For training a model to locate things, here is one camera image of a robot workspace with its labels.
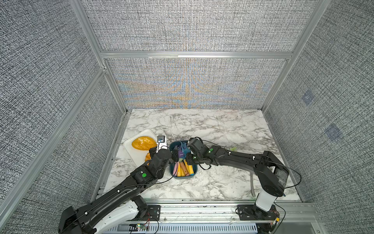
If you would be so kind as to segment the green rake brown handle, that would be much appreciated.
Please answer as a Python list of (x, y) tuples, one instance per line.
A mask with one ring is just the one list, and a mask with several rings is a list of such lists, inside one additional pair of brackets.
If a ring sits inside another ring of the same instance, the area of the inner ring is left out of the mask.
[(184, 175), (185, 175), (185, 176), (189, 176), (189, 172), (188, 172), (188, 170), (187, 170), (187, 168), (186, 168), (186, 165), (184, 164), (183, 161), (180, 162), (180, 165), (181, 165), (181, 169), (182, 169)]

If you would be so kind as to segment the light blue rake white handle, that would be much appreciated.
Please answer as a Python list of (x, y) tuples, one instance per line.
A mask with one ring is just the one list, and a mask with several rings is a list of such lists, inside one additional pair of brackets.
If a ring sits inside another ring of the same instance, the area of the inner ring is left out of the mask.
[(189, 148), (187, 146), (187, 143), (180, 141), (180, 149), (181, 149), (181, 151), (188, 151)]

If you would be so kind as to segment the teal plastic storage box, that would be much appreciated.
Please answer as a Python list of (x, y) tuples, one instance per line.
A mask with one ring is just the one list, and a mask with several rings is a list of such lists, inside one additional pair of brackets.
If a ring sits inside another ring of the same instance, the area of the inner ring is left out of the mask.
[(185, 140), (174, 141), (169, 146), (174, 159), (177, 159), (177, 162), (172, 162), (169, 166), (169, 172), (176, 179), (192, 178), (198, 171), (196, 164), (187, 161), (187, 157), (192, 155), (187, 143)]

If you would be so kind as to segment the blue rake yellow handle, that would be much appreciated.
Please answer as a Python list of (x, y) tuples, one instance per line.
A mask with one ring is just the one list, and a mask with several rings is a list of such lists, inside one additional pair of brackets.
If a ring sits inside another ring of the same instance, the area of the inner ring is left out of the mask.
[(178, 164), (178, 167), (177, 167), (177, 177), (181, 177), (182, 176), (182, 169), (181, 169), (181, 165)]

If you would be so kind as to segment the blue fork yellow handle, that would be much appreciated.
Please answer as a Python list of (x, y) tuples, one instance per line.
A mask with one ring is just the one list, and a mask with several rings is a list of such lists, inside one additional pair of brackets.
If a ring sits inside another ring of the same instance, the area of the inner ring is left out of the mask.
[(186, 167), (187, 167), (187, 170), (188, 170), (188, 172), (189, 172), (189, 175), (190, 175), (190, 176), (191, 176), (191, 175), (194, 175), (193, 166), (192, 166), (192, 165), (188, 165), (187, 162), (185, 162), (185, 165), (186, 165)]

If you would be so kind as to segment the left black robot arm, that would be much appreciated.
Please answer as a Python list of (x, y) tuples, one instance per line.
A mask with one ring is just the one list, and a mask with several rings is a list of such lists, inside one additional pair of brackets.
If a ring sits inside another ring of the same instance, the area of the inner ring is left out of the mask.
[(151, 160), (143, 163), (130, 173), (118, 186), (79, 208), (65, 209), (58, 225), (59, 234), (98, 234), (103, 221), (121, 204), (131, 201), (139, 204), (139, 212), (144, 213), (145, 202), (140, 194), (158, 184), (169, 164), (177, 161), (177, 156), (168, 148), (155, 152), (151, 150)]

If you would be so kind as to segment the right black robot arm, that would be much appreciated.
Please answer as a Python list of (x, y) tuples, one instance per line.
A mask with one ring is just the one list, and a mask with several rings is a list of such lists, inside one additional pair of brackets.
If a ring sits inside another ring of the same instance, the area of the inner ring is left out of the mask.
[(198, 137), (191, 138), (187, 147), (191, 151), (190, 155), (186, 156), (188, 163), (228, 166), (254, 173), (262, 187), (255, 202), (257, 210), (269, 212), (276, 199), (284, 194), (289, 170), (270, 151), (264, 151), (262, 154), (246, 154), (218, 145), (207, 147)]

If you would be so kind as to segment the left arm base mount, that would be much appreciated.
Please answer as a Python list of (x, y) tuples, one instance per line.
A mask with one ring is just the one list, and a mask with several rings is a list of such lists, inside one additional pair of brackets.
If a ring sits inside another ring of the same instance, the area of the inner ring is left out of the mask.
[(159, 221), (161, 215), (160, 205), (149, 205), (141, 196), (136, 196), (131, 199), (136, 206), (136, 216), (132, 221)]

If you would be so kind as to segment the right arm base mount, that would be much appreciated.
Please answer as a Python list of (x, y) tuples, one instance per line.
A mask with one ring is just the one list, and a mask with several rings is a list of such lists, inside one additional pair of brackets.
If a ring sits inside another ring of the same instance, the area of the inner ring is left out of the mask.
[(271, 205), (269, 211), (264, 211), (258, 208), (255, 204), (238, 205), (235, 212), (242, 221), (259, 220), (275, 222), (280, 220), (280, 214), (274, 204)]

